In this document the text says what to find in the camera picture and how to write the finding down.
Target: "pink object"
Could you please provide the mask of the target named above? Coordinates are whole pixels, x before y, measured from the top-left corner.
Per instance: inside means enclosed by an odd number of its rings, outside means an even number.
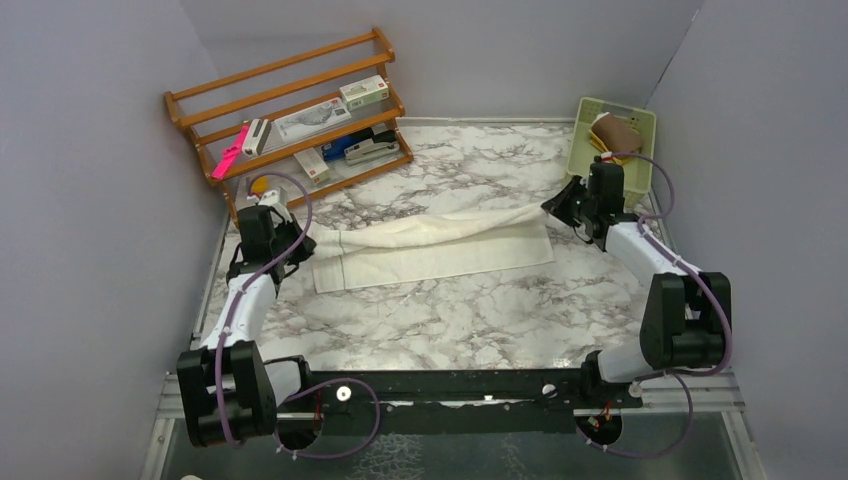
[[[247,132],[250,130],[250,125],[245,124],[241,127],[241,132],[239,132],[239,136],[236,137],[236,141],[233,144],[223,150],[221,150],[221,162],[218,163],[218,166],[215,167],[215,170],[212,170],[212,178],[215,180],[221,180],[224,178],[224,175],[227,174],[227,170],[233,166],[238,155],[241,153],[241,147],[244,145],[244,139],[247,138]]]

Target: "marble pattern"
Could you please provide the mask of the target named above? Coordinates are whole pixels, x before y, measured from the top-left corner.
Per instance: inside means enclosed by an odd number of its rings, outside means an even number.
[[[562,188],[572,127],[404,127],[415,161],[315,202],[315,221],[356,229],[419,213],[542,202]],[[647,198],[636,208],[651,211]],[[303,207],[294,211],[301,219]],[[316,294],[308,263],[283,282],[260,346],[313,369],[544,368],[579,365],[638,336],[646,289],[610,255],[548,221],[546,265]],[[230,228],[204,336],[226,296]]]

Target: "wooden shelf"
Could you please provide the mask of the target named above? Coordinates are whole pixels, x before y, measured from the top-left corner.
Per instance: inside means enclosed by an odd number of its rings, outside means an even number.
[[[238,83],[256,77],[258,75],[263,75],[281,68],[295,65],[306,60],[310,60],[316,57],[320,57],[322,55],[326,55],[341,49],[349,48],[354,45],[359,45],[366,42],[373,42],[375,44],[375,46],[377,47],[376,53],[362,60],[348,63],[346,65],[327,70],[320,74],[312,75],[310,77],[280,85],[262,92],[247,95],[242,98],[224,103],[222,105],[203,110],[201,112],[186,114],[180,106],[180,100],[193,97],[195,95],[200,95],[202,93],[206,93],[218,88],[223,88],[228,85],[232,85],[234,83]],[[366,33],[364,35],[360,35],[358,37],[349,38],[347,40],[343,40],[341,42],[337,42],[309,52],[295,55],[293,57],[278,60],[267,65],[262,65],[250,70],[246,70],[244,72],[220,78],[212,82],[204,83],[196,87],[192,87],[176,93],[165,92],[165,105],[167,106],[168,114],[173,124],[184,133],[186,138],[197,150],[198,161],[200,163],[200,167],[203,171],[203,174],[206,177],[206,180],[209,182],[210,185],[213,185],[219,190],[221,190],[229,206],[230,214],[232,215],[233,220],[237,222],[235,195],[230,190],[230,182],[228,182],[228,180],[232,180],[240,176],[249,174],[251,172],[255,172],[258,169],[268,167],[269,165],[273,165],[283,159],[289,158],[296,152],[305,150],[307,148],[323,145],[339,137],[350,135],[351,133],[356,132],[358,130],[362,130],[364,128],[373,127],[378,124],[386,124],[389,128],[397,130],[396,119],[405,114],[405,109],[403,106],[403,102],[400,100],[400,97],[392,86],[391,80],[388,78],[388,72],[386,71],[386,63],[391,63],[394,60],[395,53],[391,43],[388,41],[385,35],[383,35],[383,32],[379,28],[374,28],[371,32]],[[337,78],[344,77],[346,75],[350,75],[352,73],[362,72],[369,69],[376,69],[376,72],[379,73],[389,85],[389,98],[387,100],[380,102],[374,108],[366,107],[365,109],[361,109],[361,111],[355,110],[351,112],[353,118],[345,122],[344,124],[339,125],[333,130],[307,138],[295,144],[285,146],[279,150],[267,153],[258,158],[250,159],[247,161],[243,160],[240,163],[237,163],[236,165],[231,167],[222,180],[212,178],[212,170],[217,165],[217,159],[219,155],[215,155],[210,152],[208,146],[214,142],[226,140],[228,138],[235,137],[236,135],[238,135],[239,131],[241,130],[242,123],[239,122],[235,125],[204,136],[200,136],[198,134],[196,129],[197,125],[216,118],[220,118],[227,114],[242,113],[243,110],[246,108],[253,107],[255,105],[260,105],[265,102],[269,102],[271,100],[310,87],[314,87],[316,85],[320,85],[322,83],[329,82]],[[269,120],[280,118],[285,115],[289,115],[291,113],[303,110],[304,108],[326,102],[338,96],[340,96],[338,91],[328,93],[326,95],[321,95],[307,102],[302,102],[297,105],[293,105],[291,107],[264,115],[262,118],[266,118]],[[403,153],[402,157],[396,160],[392,160],[388,163],[382,163],[373,168],[372,170],[362,172],[361,174],[352,176],[350,178],[345,178],[342,181],[334,183],[332,185],[319,188],[310,195],[315,198],[319,198],[323,195],[326,195],[327,193],[366,180],[374,175],[383,173],[392,168],[396,168],[400,165],[403,165],[404,163],[412,161],[412,151],[409,149],[409,145],[407,145],[406,141],[403,139],[400,133],[398,133],[398,142],[400,143],[401,150]],[[290,206],[296,206],[302,201],[302,199],[295,199],[290,202]]]

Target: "cloth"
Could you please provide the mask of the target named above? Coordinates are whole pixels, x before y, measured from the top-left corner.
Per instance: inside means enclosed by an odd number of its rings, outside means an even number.
[[[415,215],[361,230],[309,232],[318,293],[413,282],[553,261],[538,204]]]

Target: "wall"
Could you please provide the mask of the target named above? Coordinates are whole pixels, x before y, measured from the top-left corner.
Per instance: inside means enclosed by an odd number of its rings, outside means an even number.
[[[848,469],[848,3],[810,7],[708,0],[649,103],[677,246],[733,284],[733,365],[772,479]]]
[[[137,478],[224,214],[162,93],[216,72],[175,0],[2,10],[2,477]]]
[[[397,52],[389,74],[408,115],[573,117],[585,95],[644,105],[702,0],[182,2],[222,75],[377,25]],[[329,68],[313,65],[234,91]]]

